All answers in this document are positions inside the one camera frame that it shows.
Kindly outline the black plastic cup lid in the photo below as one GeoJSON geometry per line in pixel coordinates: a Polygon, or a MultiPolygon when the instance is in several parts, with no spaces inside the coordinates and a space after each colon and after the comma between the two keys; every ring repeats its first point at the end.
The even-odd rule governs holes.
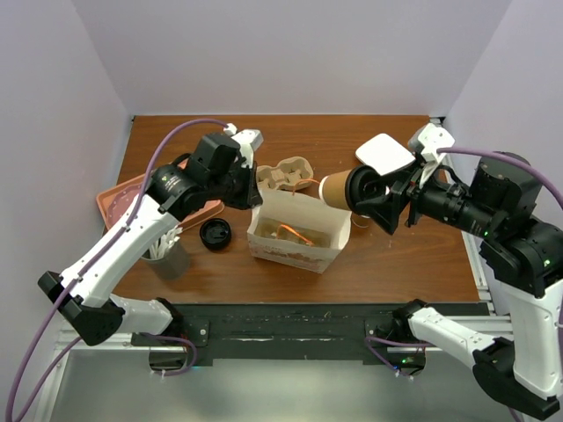
{"type": "Polygon", "coordinates": [[[390,188],[368,165],[355,167],[347,176],[345,197],[349,209],[355,214],[373,217],[377,208],[388,200],[389,194],[390,188]]]}

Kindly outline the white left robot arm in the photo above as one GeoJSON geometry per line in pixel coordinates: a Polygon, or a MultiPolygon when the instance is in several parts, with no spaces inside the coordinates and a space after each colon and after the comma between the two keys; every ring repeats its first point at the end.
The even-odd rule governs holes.
{"type": "Polygon", "coordinates": [[[135,202],[73,266],[40,277],[41,290],[85,344],[116,333],[149,333],[163,345],[180,339],[184,318],[167,300],[127,299],[113,290],[162,235],[208,201],[240,210],[260,205],[253,155],[262,142],[257,129],[204,135],[185,167],[171,163],[152,171],[135,202]]]}

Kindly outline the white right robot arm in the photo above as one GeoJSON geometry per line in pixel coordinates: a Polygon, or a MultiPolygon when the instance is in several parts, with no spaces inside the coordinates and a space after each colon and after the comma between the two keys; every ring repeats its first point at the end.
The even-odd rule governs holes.
{"type": "Polygon", "coordinates": [[[435,346],[463,362],[478,385],[511,411],[545,420],[560,408],[562,231],[533,214],[553,184],[521,156],[482,152],[469,185],[423,178],[421,161],[386,175],[361,165],[346,178],[350,209],[387,233],[403,210],[478,237],[479,254],[504,292],[512,338],[471,330],[421,300],[394,310],[386,346],[435,346]]]}

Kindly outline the single paper coffee cup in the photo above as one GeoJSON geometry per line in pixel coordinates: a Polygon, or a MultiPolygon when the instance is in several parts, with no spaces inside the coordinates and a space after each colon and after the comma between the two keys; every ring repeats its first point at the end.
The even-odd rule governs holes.
{"type": "Polygon", "coordinates": [[[321,179],[318,186],[319,198],[328,206],[350,210],[347,203],[347,179],[351,170],[340,171],[321,179]]]}

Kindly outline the brown paper takeout bag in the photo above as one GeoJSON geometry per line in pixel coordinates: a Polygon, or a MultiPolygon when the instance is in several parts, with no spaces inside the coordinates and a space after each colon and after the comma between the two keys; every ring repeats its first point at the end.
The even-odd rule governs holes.
{"type": "Polygon", "coordinates": [[[323,273],[347,246],[351,213],[307,194],[260,189],[252,210],[250,252],[286,266],[323,273]]]}

